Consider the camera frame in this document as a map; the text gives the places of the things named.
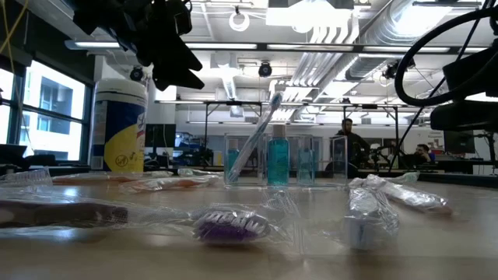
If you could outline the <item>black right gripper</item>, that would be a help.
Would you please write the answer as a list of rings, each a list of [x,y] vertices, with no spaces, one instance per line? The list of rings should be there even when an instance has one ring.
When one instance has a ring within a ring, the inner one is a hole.
[[[441,131],[498,132],[498,102],[462,100],[436,107],[430,127]]]

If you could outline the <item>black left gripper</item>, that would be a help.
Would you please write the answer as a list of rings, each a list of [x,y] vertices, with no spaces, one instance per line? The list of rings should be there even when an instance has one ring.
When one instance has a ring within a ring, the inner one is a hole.
[[[202,63],[181,39],[192,30],[190,0],[72,0],[72,10],[73,23],[86,34],[101,28],[140,64],[154,64],[157,89],[205,86],[190,71]]]

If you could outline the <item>blue toothbrush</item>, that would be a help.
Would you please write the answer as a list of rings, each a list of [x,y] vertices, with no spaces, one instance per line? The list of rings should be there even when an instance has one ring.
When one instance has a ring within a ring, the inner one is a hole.
[[[272,120],[273,114],[280,108],[281,103],[282,103],[282,93],[277,92],[273,95],[273,97],[269,101],[268,104],[269,108],[264,113],[261,114],[255,130],[248,137],[247,141],[244,143],[244,146],[240,150],[239,156],[237,157],[237,160],[233,164],[233,168],[230,171],[230,181],[227,182],[225,178],[226,183],[231,184],[238,180],[240,172],[244,168],[252,151],[257,146],[261,137],[265,133],[266,128],[268,127],[270,121]]]
[[[349,186],[351,188],[371,187],[382,192],[388,199],[420,212],[435,215],[451,215],[453,213],[446,198],[414,188],[411,184],[394,184],[386,177],[369,174],[366,178],[352,179]]]
[[[386,196],[375,188],[349,190],[349,200],[342,219],[341,238],[357,250],[375,250],[398,236],[398,213]]]

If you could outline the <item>yellow orange toothbrush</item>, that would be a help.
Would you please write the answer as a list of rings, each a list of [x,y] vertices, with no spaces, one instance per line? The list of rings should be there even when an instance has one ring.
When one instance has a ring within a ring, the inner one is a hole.
[[[172,177],[170,171],[148,171],[148,172],[92,172],[77,173],[64,176],[52,177],[53,184],[84,184],[88,182],[130,182],[136,180],[147,180],[156,178]]]

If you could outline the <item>clear acrylic organizer box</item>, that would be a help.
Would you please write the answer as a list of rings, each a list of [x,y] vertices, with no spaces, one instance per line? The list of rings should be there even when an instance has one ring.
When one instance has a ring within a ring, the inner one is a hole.
[[[236,182],[225,182],[226,153],[229,149],[244,146],[248,137],[243,135],[225,135],[224,152],[224,183],[229,186],[264,186],[264,187],[334,187],[343,186],[347,181],[347,148],[346,137],[334,136],[324,142],[322,138],[313,135],[287,135],[289,141],[289,182],[286,186],[268,185],[268,141],[271,133],[264,133],[259,143],[252,151]],[[299,184],[297,167],[299,151],[304,148],[314,152],[314,182],[310,185]]]

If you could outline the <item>dark computer monitor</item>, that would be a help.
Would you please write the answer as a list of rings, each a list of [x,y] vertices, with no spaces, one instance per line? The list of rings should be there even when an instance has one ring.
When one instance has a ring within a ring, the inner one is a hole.
[[[444,148],[446,152],[452,154],[474,153],[473,131],[445,131]]]
[[[176,139],[175,124],[147,124],[146,147],[173,148]]]

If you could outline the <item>long ceiling light strip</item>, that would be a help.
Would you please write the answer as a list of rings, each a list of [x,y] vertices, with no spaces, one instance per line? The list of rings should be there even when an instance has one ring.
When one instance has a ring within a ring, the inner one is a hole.
[[[276,51],[276,52],[314,52],[314,53],[353,53],[353,54],[404,54],[408,45],[365,45],[365,44],[277,44],[277,43],[222,43],[222,42],[186,42],[192,51]],[[118,42],[66,40],[69,50],[117,50]],[[484,51],[488,46],[466,47],[464,54]],[[425,46],[418,52],[422,54],[458,54],[460,46]]]

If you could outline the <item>person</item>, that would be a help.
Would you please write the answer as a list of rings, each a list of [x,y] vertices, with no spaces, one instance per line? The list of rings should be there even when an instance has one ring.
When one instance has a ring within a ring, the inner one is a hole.
[[[422,165],[426,163],[434,163],[435,155],[425,144],[418,144],[413,154],[407,154],[404,157],[405,162],[409,166]]]
[[[347,145],[347,174],[348,178],[358,177],[358,169],[368,161],[370,145],[358,134],[352,131],[352,120],[346,118],[342,121],[342,128],[335,136],[345,136]]]

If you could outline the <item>Lysol wipes canister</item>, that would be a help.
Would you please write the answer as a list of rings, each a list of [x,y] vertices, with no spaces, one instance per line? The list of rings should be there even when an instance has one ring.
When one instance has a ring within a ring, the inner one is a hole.
[[[141,173],[146,140],[146,87],[127,79],[101,79],[95,88],[90,167]]]

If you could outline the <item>large dark-framed window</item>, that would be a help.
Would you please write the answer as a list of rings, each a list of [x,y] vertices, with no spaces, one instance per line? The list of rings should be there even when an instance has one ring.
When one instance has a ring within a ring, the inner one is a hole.
[[[89,94],[84,83],[38,61],[15,72],[0,66],[0,144],[21,145],[24,156],[80,161]]]

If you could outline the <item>black background rig frame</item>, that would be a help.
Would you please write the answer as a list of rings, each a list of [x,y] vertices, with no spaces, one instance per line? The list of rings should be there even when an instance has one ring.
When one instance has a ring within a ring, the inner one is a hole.
[[[343,117],[346,118],[346,109],[347,108],[354,108],[354,109],[362,109],[362,110],[379,110],[382,109],[385,111],[385,113],[390,116],[394,121],[395,121],[395,141],[396,141],[396,147],[398,150],[395,152],[395,155],[397,156],[399,152],[401,151],[401,145],[404,141],[403,137],[399,137],[399,108],[400,107],[405,107],[405,105],[388,105],[388,104],[375,104],[375,103],[307,103],[307,102],[282,102],[282,101],[268,101],[268,102],[261,102],[261,101],[242,101],[242,100],[223,100],[223,101],[215,101],[215,100],[205,100],[202,101],[201,104],[205,106],[205,138],[207,138],[207,127],[208,127],[208,119],[209,115],[215,111],[209,110],[210,105],[216,105],[219,107],[220,105],[224,106],[256,106],[259,107],[259,110],[256,111],[256,114],[259,116],[260,119],[262,119],[263,115],[263,107],[268,107],[270,112],[269,114],[272,116],[278,109],[281,107],[287,108],[291,107],[294,109],[300,109],[301,107],[320,107],[320,108],[329,108],[329,107],[338,107],[342,109]]]

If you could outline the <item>silver ventilation duct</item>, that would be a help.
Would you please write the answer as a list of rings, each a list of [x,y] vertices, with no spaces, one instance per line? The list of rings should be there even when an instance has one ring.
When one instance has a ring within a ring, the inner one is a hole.
[[[470,1],[473,0],[389,0],[364,31],[359,30],[358,18],[350,16],[341,28],[325,28],[322,39],[327,44],[332,41],[368,45],[412,44],[434,28],[454,7]],[[342,96],[383,63],[383,58],[358,54],[306,53],[289,84],[318,86],[321,82],[328,82],[320,94]]]

